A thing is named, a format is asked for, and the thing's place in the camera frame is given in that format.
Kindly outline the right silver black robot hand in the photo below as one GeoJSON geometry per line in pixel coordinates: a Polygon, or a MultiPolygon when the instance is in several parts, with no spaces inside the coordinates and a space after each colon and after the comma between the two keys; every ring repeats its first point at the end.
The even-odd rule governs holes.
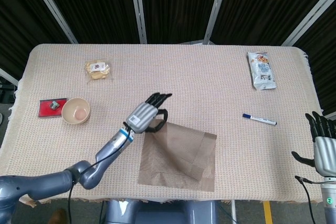
{"type": "Polygon", "coordinates": [[[313,159],[303,158],[292,151],[294,159],[316,169],[322,177],[335,177],[335,121],[313,111],[305,114],[310,125],[313,159]]]}

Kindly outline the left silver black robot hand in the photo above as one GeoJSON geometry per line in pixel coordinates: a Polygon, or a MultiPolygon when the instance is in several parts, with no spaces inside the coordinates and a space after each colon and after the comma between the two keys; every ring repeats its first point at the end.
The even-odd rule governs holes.
{"type": "Polygon", "coordinates": [[[136,134],[158,132],[168,119],[168,111],[160,109],[160,106],[171,96],[171,93],[153,93],[135,108],[127,117],[124,125],[128,130],[132,130],[136,134]],[[158,115],[163,115],[163,119],[156,126],[151,126],[151,123],[158,115]]]}

